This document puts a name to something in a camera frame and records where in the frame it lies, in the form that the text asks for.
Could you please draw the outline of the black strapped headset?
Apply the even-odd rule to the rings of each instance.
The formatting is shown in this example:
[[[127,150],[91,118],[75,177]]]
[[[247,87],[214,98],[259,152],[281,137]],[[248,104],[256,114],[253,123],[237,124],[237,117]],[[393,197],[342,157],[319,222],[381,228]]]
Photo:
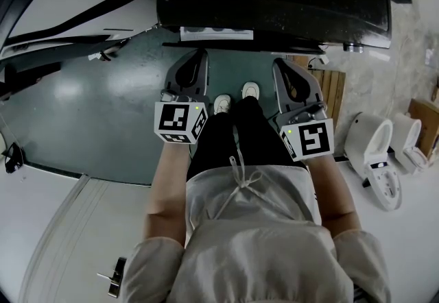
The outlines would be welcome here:
[[[14,173],[25,164],[25,152],[17,143],[11,144],[3,155],[6,173]]]

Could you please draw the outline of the person's left white shoe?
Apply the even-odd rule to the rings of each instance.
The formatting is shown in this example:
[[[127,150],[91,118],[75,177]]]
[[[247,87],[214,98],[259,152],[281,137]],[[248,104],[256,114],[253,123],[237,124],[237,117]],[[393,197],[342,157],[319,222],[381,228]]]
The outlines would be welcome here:
[[[215,98],[213,104],[214,115],[219,113],[229,113],[231,106],[231,97],[227,94],[221,94]]]

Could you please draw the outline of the wooden slatted board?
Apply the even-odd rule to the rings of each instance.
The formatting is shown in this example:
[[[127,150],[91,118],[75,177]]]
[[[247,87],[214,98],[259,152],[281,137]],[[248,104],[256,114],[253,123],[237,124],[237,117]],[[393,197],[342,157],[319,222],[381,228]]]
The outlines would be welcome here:
[[[336,132],[340,117],[346,74],[336,70],[308,69],[318,81],[327,105],[327,116],[333,120],[333,132]]]

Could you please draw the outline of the person's right white shoe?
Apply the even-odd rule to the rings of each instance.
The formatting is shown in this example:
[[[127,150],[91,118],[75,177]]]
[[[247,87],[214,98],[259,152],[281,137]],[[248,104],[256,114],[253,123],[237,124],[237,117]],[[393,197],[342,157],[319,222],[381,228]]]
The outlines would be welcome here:
[[[241,90],[241,95],[242,99],[254,97],[258,100],[260,95],[259,85],[256,82],[246,82]]]

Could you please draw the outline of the person's white shirt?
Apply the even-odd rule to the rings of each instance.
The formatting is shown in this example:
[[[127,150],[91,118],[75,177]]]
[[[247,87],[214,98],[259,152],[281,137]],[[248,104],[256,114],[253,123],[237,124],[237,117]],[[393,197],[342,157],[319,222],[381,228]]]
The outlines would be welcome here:
[[[390,303],[378,240],[332,236],[302,167],[242,166],[187,182],[187,242],[138,244],[126,263],[123,303]]]

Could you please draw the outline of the white toilet with open lid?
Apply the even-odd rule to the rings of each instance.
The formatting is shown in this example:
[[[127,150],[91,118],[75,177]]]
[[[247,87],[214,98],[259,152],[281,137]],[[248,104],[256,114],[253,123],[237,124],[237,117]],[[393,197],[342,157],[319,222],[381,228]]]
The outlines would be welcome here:
[[[411,175],[422,173],[430,163],[424,153],[417,147],[422,128],[421,120],[405,114],[396,113],[393,118],[391,148],[402,167]]]
[[[388,158],[392,133],[391,120],[360,112],[344,144],[346,157],[361,178],[362,186],[375,194],[386,211],[396,210],[402,203],[399,173]]]

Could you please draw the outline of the person's left forearm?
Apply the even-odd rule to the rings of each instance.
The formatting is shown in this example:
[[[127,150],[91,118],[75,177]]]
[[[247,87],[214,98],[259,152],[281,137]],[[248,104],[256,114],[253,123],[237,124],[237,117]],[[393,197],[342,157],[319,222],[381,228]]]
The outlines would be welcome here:
[[[146,206],[144,238],[186,239],[186,193],[189,146],[165,143]]]

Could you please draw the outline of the person's right forearm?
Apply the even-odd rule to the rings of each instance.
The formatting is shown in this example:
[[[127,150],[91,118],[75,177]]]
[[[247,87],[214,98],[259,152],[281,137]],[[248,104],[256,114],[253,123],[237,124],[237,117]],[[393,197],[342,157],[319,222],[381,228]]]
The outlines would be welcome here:
[[[313,181],[322,226],[333,238],[348,230],[361,230],[351,192],[334,157],[310,158],[306,164]]]

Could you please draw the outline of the person's white shoe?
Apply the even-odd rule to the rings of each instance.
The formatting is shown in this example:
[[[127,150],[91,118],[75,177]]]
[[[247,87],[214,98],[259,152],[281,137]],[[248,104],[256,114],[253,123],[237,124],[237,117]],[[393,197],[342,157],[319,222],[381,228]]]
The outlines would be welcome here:
[[[213,104],[214,115],[219,113],[229,113],[231,106],[231,97],[227,94],[221,94],[215,98]]]
[[[242,99],[254,97],[258,100],[260,95],[259,85],[256,82],[246,82],[241,90],[241,95]]]

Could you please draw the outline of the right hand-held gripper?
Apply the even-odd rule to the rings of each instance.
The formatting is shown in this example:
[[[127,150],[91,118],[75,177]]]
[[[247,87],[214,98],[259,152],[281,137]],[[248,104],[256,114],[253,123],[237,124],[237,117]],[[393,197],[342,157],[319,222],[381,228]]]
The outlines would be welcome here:
[[[293,161],[334,152],[333,120],[317,79],[296,63],[277,58],[272,65],[279,108],[279,136]]]

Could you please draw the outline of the brown cardboard box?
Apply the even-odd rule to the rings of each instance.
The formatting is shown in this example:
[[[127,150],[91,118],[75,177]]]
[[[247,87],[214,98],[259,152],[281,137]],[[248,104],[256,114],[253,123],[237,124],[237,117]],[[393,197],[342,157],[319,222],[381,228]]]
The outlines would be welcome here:
[[[424,99],[411,99],[408,112],[421,121],[417,147],[430,158],[439,141],[439,108]]]

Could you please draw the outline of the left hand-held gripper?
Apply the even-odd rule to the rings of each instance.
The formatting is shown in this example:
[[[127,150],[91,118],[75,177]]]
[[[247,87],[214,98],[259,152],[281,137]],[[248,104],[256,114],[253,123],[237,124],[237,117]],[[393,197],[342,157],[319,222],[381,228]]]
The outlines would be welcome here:
[[[206,91],[209,55],[205,49],[189,52],[168,70],[165,90],[154,107],[154,133],[166,143],[194,145],[208,119]]]

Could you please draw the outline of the person's black trousers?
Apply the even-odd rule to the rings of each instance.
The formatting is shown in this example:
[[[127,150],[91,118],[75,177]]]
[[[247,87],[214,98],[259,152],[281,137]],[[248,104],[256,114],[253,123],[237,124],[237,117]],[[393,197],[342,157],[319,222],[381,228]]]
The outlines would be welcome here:
[[[246,97],[206,120],[187,178],[209,169],[226,167],[241,153],[246,165],[304,167],[294,162],[284,142],[263,115],[255,97]]]

